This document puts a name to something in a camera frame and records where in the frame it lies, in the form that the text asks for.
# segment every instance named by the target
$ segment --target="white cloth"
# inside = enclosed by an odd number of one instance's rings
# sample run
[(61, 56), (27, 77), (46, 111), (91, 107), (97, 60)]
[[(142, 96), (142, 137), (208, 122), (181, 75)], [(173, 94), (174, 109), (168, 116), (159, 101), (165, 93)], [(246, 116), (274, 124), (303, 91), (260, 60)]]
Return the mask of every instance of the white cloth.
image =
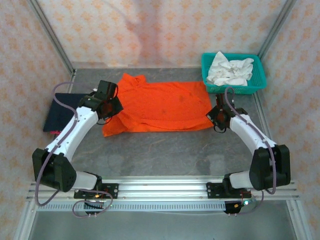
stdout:
[(253, 62), (252, 58), (228, 61), (222, 52), (219, 51), (213, 59), (206, 80), (209, 84), (217, 86), (247, 86), (247, 81), (252, 77)]

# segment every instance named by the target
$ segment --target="floral wallpaper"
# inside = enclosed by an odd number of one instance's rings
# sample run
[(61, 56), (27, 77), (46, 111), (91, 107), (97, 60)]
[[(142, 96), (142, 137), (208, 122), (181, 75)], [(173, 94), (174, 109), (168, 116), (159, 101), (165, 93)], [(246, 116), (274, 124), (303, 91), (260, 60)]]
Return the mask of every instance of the floral wallpaper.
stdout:
[(320, 239), (320, 4), (298, 0), (272, 44), (264, 67), (268, 122), (291, 151), (292, 178)]
[(0, 1), (0, 239), (15, 234), (55, 84), (70, 76), (26, 0)]
[(38, 0), (75, 68), (194, 67), (257, 54), (285, 0)]

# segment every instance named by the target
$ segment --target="teal plastic basket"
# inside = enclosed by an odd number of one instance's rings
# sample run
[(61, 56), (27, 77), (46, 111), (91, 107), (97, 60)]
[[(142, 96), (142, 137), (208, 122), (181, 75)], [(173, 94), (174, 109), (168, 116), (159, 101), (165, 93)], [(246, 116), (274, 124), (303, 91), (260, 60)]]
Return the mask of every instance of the teal plastic basket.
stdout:
[(245, 60), (252, 58), (254, 60), (252, 77), (247, 81), (248, 86), (222, 85), (217, 86), (207, 82), (208, 72), (217, 53), (203, 53), (201, 58), (202, 78), (208, 93), (222, 94), (227, 87), (233, 87), (236, 94), (254, 94), (259, 89), (267, 86), (267, 80), (264, 68), (258, 56), (253, 54), (224, 53), (223, 55), (229, 60)]

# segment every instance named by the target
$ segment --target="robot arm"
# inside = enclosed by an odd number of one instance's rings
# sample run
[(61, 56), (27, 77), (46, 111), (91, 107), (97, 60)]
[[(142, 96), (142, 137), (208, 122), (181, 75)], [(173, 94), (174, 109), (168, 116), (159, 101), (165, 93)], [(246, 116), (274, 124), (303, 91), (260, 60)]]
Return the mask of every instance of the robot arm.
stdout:
[[(35, 179), (40, 177), (41, 184), (63, 192), (68, 192), (71, 189), (100, 190), (102, 178), (88, 172), (75, 171), (71, 161), (80, 142), (97, 121), (99, 119), (106, 120), (123, 109), (118, 97), (115, 96), (117, 89), (118, 86), (115, 83), (100, 81), (97, 91), (85, 96), (80, 101), (76, 109), (77, 122), (74, 128), (72, 129), (75, 116), (61, 134), (45, 149), (38, 148), (33, 152), (32, 162)], [(65, 135), (67, 137), (58, 145)], [(40, 169), (52, 151), (52, 156), (44, 167), (42, 176), (39, 176)]]
[(228, 104), (224, 103), (224, 95), (216, 95), (216, 106), (207, 114), (207, 117), (218, 127), (221, 133), (227, 128), (235, 132), (252, 154), (250, 169), (242, 172), (229, 173), (224, 176), (226, 192), (235, 189), (254, 188), (266, 190), (273, 187), (273, 168), (271, 154), (274, 156), (276, 169), (276, 187), (288, 185), (290, 176), (290, 153), (285, 145), (277, 145), (263, 134), (251, 121), (248, 113), (242, 109), (235, 109), (235, 114)]

